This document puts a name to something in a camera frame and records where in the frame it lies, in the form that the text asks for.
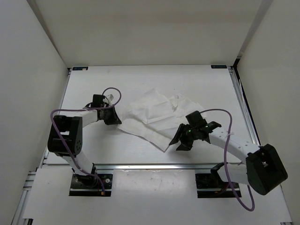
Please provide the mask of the white pleated skirt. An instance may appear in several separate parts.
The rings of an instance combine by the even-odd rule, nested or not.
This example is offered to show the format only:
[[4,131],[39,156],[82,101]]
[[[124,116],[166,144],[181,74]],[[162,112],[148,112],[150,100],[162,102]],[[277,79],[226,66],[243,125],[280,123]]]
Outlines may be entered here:
[[177,94],[170,98],[151,89],[131,102],[122,112],[118,129],[141,137],[165,152],[186,116],[204,108],[188,97]]

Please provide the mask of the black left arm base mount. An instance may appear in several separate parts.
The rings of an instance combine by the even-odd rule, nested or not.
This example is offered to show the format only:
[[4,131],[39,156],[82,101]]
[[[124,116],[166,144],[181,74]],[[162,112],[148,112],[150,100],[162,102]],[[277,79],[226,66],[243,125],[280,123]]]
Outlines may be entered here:
[[83,176],[73,173],[69,196],[110,197],[112,194],[113,174],[104,172],[97,175],[102,181],[105,191],[102,190],[99,179],[93,176]]

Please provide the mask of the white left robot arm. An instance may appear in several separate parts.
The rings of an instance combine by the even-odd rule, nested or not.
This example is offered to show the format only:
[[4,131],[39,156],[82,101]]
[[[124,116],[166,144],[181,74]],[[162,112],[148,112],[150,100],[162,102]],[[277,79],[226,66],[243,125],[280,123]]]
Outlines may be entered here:
[[56,156],[61,157],[72,167],[74,174],[82,176],[82,182],[92,188],[98,183],[95,166],[82,151],[83,129],[102,120],[106,125],[119,125],[113,95],[93,95],[92,102],[81,110],[64,110],[72,115],[52,116],[52,127],[47,148]]

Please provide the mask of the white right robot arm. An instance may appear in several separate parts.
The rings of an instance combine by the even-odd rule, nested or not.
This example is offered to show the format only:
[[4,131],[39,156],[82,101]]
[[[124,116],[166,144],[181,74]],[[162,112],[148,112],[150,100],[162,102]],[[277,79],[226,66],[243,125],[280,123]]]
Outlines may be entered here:
[[186,116],[187,124],[180,124],[170,145],[179,143],[178,151],[190,151],[194,141],[205,141],[226,150],[242,163],[233,165],[227,161],[211,168],[210,181],[222,187],[228,180],[249,185],[260,195],[266,195],[288,178],[287,171],[276,151],[266,144],[260,146],[235,137],[215,122],[207,122],[199,111]]

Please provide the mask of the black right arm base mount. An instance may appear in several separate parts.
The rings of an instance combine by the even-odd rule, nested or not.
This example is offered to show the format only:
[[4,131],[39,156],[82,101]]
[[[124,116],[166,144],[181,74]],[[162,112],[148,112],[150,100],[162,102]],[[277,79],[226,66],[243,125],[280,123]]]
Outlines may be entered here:
[[224,163],[217,164],[209,170],[195,172],[197,198],[235,198],[227,181],[222,181],[217,171]]

